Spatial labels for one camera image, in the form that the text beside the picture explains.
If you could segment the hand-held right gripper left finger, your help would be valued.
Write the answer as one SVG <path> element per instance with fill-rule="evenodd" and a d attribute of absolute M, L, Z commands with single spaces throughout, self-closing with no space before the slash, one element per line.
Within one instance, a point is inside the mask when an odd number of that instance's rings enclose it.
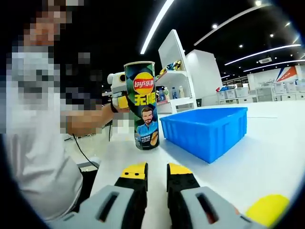
<path fill-rule="evenodd" d="M 107 185 L 71 212 L 49 224 L 51 229 L 140 229 L 147 207 L 148 163 L 125 168 Z"/>

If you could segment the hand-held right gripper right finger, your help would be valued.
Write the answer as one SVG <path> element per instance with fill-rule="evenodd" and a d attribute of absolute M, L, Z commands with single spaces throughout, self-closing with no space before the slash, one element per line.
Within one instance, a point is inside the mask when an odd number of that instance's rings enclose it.
<path fill-rule="evenodd" d="M 167 164 L 167 193 L 173 229 L 265 228 L 209 187 L 201 187 L 184 166 Z"/>

